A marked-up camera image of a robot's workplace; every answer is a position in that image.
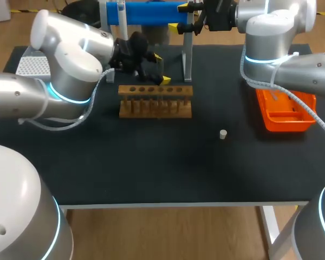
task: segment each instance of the blue tube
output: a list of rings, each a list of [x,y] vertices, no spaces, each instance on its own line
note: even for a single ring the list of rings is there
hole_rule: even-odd
[[[186,2],[128,2],[125,3],[128,25],[167,25],[186,23],[187,13],[177,7]],[[107,2],[108,25],[119,25],[117,3]]]

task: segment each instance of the black table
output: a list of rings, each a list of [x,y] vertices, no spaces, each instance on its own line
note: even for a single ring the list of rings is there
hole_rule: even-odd
[[[16,71],[25,48],[13,50],[5,72]],[[325,186],[325,133],[318,125],[269,133],[239,74],[241,51],[193,47],[192,119],[119,119],[118,84],[137,82],[116,74],[83,125],[55,133],[0,120],[0,145],[27,157],[61,205],[309,201]],[[310,53],[307,45],[291,51]],[[156,52],[171,84],[184,84],[181,48]],[[325,121],[324,98],[317,113]]]

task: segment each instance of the orange tray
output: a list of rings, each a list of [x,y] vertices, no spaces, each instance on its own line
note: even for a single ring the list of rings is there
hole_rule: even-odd
[[[316,112],[315,95],[292,92]],[[301,106],[284,93],[277,90],[256,89],[256,95],[265,126],[271,132],[304,132],[315,123],[315,120]]]

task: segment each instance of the floor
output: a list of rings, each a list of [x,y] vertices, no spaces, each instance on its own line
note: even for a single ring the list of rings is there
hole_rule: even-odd
[[[56,0],[59,8],[63,0]],[[12,9],[54,9],[51,0],[10,0]],[[318,1],[325,11],[325,0]],[[35,14],[13,14],[0,23],[0,71],[14,46],[28,45]],[[195,44],[242,44],[244,35],[203,30]],[[170,44],[182,37],[171,36]],[[317,16],[314,30],[298,35],[295,43],[309,43],[313,52],[325,52],[325,16]],[[279,228],[284,227],[293,206],[275,207]],[[268,259],[255,207],[77,210],[70,217],[74,260],[199,260]],[[293,260],[290,251],[285,260]]]

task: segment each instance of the wooden test tube rack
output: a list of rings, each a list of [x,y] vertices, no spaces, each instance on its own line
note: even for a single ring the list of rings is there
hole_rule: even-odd
[[[192,86],[119,85],[120,118],[191,118]]]

